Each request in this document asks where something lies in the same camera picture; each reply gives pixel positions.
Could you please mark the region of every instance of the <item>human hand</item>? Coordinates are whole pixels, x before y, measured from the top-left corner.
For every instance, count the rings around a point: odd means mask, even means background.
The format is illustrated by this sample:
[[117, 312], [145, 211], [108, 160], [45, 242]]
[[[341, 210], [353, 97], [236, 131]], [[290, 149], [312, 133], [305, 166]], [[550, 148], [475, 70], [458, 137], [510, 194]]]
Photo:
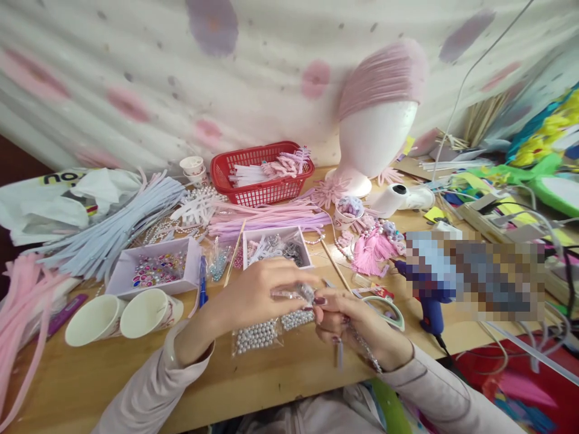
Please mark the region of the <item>human hand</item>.
[[353, 327], [384, 371], [394, 371], [414, 357], [412, 343], [356, 296], [329, 288], [316, 291], [315, 296], [326, 299], [326, 304], [314, 306], [315, 332], [323, 342], [337, 344], [341, 339], [367, 357], [366, 349], [356, 340]]
[[305, 300], [271, 296], [273, 290], [293, 290], [299, 283], [321, 286], [315, 274], [283, 257], [251, 264], [238, 279], [209, 299], [175, 338], [182, 365], [195, 362], [219, 336], [286, 315], [307, 305]]

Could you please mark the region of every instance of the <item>tassel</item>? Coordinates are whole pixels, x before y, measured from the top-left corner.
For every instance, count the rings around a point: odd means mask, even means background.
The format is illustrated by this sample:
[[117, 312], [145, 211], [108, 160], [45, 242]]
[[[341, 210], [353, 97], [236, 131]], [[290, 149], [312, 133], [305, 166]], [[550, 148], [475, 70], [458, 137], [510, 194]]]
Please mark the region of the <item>tassel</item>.
[[383, 262], [393, 256], [398, 256], [396, 247], [388, 240], [386, 236], [377, 236], [376, 248], [374, 249], [374, 259], [376, 262]]
[[358, 273], [365, 275], [380, 275], [382, 270], [376, 265], [374, 260], [374, 247], [376, 245], [376, 237], [370, 235], [367, 239], [360, 237], [356, 241], [354, 247], [354, 260], [352, 261], [352, 269]]

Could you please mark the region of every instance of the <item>small cup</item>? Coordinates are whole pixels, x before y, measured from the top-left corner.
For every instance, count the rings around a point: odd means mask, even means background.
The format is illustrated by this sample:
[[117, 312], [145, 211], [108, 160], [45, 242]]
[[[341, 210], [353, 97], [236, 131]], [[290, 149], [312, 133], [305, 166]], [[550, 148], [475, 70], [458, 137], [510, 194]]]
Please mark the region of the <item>small cup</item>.
[[334, 211], [334, 221], [332, 224], [336, 230], [347, 230], [356, 220], [359, 220], [360, 218], [362, 218], [362, 216], [356, 218], [346, 217], [336, 208], [336, 211]]
[[96, 297], [74, 315], [65, 332], [65, 341], [71, 347], [82, 347], [101, 339], [120, 336], [121, 316], [127, 302], [104, 294]]
[[121, 333], [129, 339], [175, 325], [183, 316], [183, 303], [159, 288], [147, 289], [128, 304], [121, 318]]
[[197, 176], [205, 171], [205, 164], [201, 157], [187, 157], [179, 162], [183, 173], [189, 176]]
[[207, 187], [209, 185], [209, 177], [207, 176], [207, 172], [202, 172], [196, 176], [189, 176], [183, 173], [185, 177], [189, 180], [189, 182], [193, 183], [195, 188]]

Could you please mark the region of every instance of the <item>electrical cord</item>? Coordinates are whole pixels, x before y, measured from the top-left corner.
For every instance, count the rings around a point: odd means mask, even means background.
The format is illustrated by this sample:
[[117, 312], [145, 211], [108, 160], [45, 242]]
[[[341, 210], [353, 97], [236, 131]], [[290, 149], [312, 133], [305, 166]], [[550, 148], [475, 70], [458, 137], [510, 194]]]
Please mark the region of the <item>electrical cord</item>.
[[514, 26], [514, 24], [519, 20], [519, 18], [525, 13], [525, 11], [527, 9], [529, 9], [529, 6], [531, 6], [531, 4], [533, 2], [534, 2], [534, 0], [528, 1], [528, 3], [525, 5], [525, 7], [519, 12], [519, 14], [511, 22], [511, 24], [508, 25], [508, 27], [501, 33], [501, 35], [491, 44], [491, 46], [489, 48], [487, 48], [487, 50], [482, 54], [482, 56], [466, 72], [466, 75], [463, 78], [463, 82], [460, 84], [460, 87], [458, 88], [457, 100], [454, 103], [454, 107], [452, 108], [451, 117], [448, 119], [448, 124], [447, 124], [446, 129], [445, 129], [445, 135], [443, 136], [442, 140], [440, 141], [440, 144], [438, 146], [438, 151], [436, 153], [436, 158], [434, 159], [434, 167], [432, 170], [432, 180], [433, 181], [436, 181], [436, 169], [438, 167], [438, 160], [440, 158], [440, 153], [442, 152], [442, 146], [445, 144], [446, 138], [448, 137], [448, 131], [451, 129], [452, 121], [454, 120], [454, 114], [457, 111], [458, 103], [460, 102], [460, 97], [463, 93], [464, 84], [466, 83], [467, 78], [469, 77], [469, 75], [473, 71], [473, 69], [475, 69], [476, 66], [482, 62], [482, 60], [487, 56], [487, 54], [490, 53], [490, 51], [501, 41], [501, 39], [507, 34], [507, 32], [509, 30], [511, 30], [511, 27]]

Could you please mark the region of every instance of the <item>pen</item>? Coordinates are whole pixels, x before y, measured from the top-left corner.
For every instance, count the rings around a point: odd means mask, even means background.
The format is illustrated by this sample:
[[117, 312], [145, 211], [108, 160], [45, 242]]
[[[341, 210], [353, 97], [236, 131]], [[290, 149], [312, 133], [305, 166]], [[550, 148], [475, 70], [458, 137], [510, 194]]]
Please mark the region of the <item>pen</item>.
[[207, 260], [205, 259], [205, 255], [203, 255], [201, 256], [201, 266], [199, 270], [199, 309], [201, 309], [209, 299], [206, 293], [206, 268]]

